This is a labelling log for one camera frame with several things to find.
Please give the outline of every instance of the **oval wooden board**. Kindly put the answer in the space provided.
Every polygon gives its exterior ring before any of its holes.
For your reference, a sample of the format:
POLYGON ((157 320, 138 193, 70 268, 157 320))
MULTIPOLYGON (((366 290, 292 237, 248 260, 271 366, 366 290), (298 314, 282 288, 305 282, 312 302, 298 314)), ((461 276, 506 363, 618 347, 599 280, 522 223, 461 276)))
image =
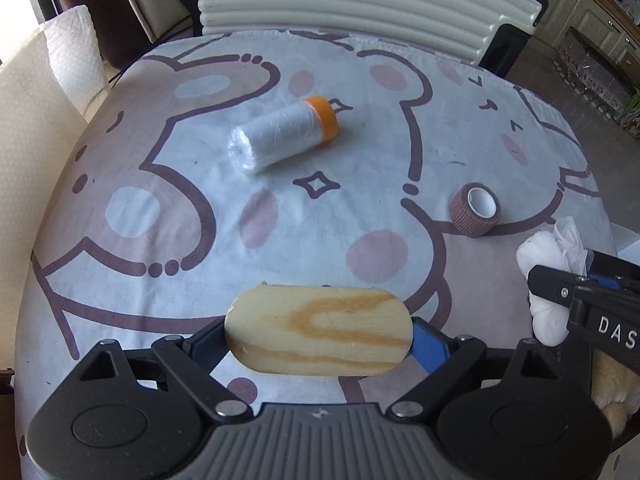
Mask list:
POLYGON ((370 376, 405 358, 413 326, 404 303, 384 290, 265 284, 233 302, 225 334, 256 372, 370 376))

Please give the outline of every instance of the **orange tape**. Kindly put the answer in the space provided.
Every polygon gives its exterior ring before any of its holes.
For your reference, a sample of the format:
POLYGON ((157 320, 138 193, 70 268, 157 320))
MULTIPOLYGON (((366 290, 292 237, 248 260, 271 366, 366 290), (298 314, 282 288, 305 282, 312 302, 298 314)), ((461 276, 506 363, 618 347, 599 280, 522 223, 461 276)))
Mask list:
POLYGON ((320 146, 334 140, 338 134, 338 118, 335 116, 335 111, 331 108, 329 101, 321 95, 308 97, 305 101, 309 103, 316 112, 318 119, 320 119, 320 125, 322 126, 322 143, 320 146))

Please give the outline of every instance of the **beige fur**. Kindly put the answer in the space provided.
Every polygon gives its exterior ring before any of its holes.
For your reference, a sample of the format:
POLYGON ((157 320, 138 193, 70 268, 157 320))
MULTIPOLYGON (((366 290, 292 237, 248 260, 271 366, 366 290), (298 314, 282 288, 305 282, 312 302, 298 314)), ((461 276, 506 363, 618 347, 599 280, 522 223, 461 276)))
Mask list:
POLYGON ((593 353, 591 398, 602 410, 616 437, 640 407, 640 376, 605 353, 593 353))

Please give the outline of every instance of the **floor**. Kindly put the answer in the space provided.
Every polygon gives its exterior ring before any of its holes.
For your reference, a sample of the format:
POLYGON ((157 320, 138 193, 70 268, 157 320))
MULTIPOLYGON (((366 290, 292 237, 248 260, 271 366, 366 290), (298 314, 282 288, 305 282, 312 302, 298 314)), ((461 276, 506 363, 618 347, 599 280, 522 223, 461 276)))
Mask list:
POLYGON ((566 86, 548 57, 525 47, 507 79, 537 94, 562 112, 589 161, 609 220, 640 233, 640 140, 566 86))

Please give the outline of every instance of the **bandage roll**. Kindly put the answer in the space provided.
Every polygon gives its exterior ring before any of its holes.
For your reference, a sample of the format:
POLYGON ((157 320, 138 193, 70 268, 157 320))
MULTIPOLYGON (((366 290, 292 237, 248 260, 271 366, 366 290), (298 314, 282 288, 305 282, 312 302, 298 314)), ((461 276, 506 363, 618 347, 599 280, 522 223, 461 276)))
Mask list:
POLYGON ((245 173, 258 173, 276 162, 330 142, 338 133, 334 110, 324 97, 309 97, 234 128, 229 157, 245 173))
POLYGON ((451 203, 449 213, 460 234, 478 238, 489 232, 500 219, 500 203, 493 191, 479 182, 462 187, 451 203))

